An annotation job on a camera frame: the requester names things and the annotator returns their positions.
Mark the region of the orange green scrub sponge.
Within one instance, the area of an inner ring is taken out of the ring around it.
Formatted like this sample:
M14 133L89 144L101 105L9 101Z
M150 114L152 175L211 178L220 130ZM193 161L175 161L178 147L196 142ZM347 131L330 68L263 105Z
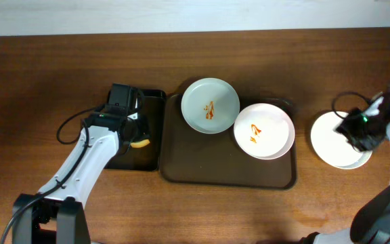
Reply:
M149 139L144 139L144 140L140 140L138 142L132 142L130 143L130 147L131 148L143 148L147 145L150 144L150 140Z

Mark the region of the white plate front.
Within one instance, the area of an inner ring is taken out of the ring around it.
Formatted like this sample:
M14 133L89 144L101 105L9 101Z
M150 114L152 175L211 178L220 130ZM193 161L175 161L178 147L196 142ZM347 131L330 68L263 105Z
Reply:
M371 158L372 151L359 152L337 133L335 129L342 121L334 112L320 115L311 127L311 145L325 163L339 169L356 169Z

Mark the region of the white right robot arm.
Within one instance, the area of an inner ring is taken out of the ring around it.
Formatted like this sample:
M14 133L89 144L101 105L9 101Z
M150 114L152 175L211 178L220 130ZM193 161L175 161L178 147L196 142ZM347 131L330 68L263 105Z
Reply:
M367 108L353 108L335 131L360 152L390 143L390 86L367 101ZM301 243L390 243L390 183L355 215L350 228L331 234L313 232Z

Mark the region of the white plate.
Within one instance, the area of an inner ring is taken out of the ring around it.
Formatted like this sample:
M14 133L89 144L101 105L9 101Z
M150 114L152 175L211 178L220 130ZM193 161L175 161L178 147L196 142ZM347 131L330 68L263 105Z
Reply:
M334 112L320 115L311 127L311 145L325 163L339 169L356 169L371 158L372 151L359 152L337 133L335 129L342 121Z
M234 123L234 137L248 155L273 160L285 155L295 142L295 127L281 108L266 103L244 108Z

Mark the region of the grey-white plate with sauce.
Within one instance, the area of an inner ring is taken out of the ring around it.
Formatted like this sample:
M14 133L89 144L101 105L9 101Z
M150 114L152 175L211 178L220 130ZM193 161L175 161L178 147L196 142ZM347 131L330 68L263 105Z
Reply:
M236 90L226 81L203 78L191 84L181 98L181 113L186 123L204 134L229 129L240 112Z

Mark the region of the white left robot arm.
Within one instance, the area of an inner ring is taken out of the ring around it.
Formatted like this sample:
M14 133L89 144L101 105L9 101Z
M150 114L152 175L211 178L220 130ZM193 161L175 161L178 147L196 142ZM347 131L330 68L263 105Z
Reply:
M105 104L86 109L72 152L35 195L19 195L0 242L90 243L85 204L120 148L147 138L138 115L144 104L140 88L115 83Z

